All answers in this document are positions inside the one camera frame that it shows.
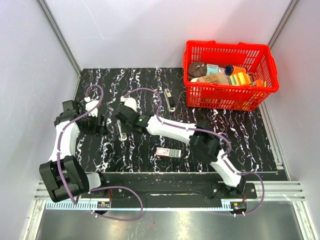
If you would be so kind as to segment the cream white stapler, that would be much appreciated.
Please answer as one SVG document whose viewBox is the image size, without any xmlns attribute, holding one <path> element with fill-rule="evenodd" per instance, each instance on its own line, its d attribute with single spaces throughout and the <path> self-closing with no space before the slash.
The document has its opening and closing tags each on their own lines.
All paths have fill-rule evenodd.
<svg viewBox="0 0 320 240">
<path fill-rule="evenodd" d="M 124 142 L 127 140 L 127 134 L 125 132 L 123 132 L 122 130 L 122 124 L 121 121 L 118 119 L 117 120 L 117 127 L 118 127 L 118 131 L 119 131 L 119 140 Z"/>
</svg>

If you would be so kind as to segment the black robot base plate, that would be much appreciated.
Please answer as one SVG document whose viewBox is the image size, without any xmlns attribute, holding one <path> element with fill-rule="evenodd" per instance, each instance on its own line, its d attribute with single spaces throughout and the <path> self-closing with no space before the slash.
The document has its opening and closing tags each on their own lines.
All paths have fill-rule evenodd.
<svg viewBox="0 0 320 240">
<path fill-rule="evenodd" d="M 247 182 L 242 193 L 227 187 L 217 173 L 115 173 L 102 174 L 103 186 L 114 186 L 113 209 L 143 206 L 146 211 L 217 209 L 222 201 L 256 200 L 253 183 Z"/>
</svg>

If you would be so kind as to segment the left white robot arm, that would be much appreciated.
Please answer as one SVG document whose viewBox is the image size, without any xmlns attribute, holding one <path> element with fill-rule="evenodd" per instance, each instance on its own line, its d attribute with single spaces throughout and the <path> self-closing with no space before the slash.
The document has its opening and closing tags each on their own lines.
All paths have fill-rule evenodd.
<svg viewBox="0 0 320 240">
<path fill-rule="evenodd" d="M 85 98 L 81 111 L 77 101 L 62 103 L 63 111 L 56 117 L 56 138 L 48 162 L 39 166 L 49 197 L 54 203 L 80 197 L 91 191 L 96 197 L 107 195 L 108 185 L 100 173 L 85 173 L 76 158 L 77 138 L 80 133 L 91 136 L 106 136 L 108 130 L 104 115 L 98 113 L 98 100 Z"/>
</svg>

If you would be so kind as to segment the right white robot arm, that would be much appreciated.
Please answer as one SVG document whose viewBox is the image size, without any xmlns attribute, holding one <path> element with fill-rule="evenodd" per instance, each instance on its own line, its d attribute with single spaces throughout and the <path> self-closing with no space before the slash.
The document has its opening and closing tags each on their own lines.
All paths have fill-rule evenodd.
<svg viewBox="0 0 320 240">
<path fill-rule="evenodd" d="M 183 123 L 159 117 L 151 113 L 137 113 L 134 109 L 121 104 L 115 113 L 124 132 L 163 136 L 189 145 L 194 158 L 211 165 L 222 177 L 228 194 L 239 198 L 246 191 L 246 180 L 228 159 L 220 140 L 224 140 L 231 149 L 230 142 L 209 128 L 205 121 Z"/>
</svg>

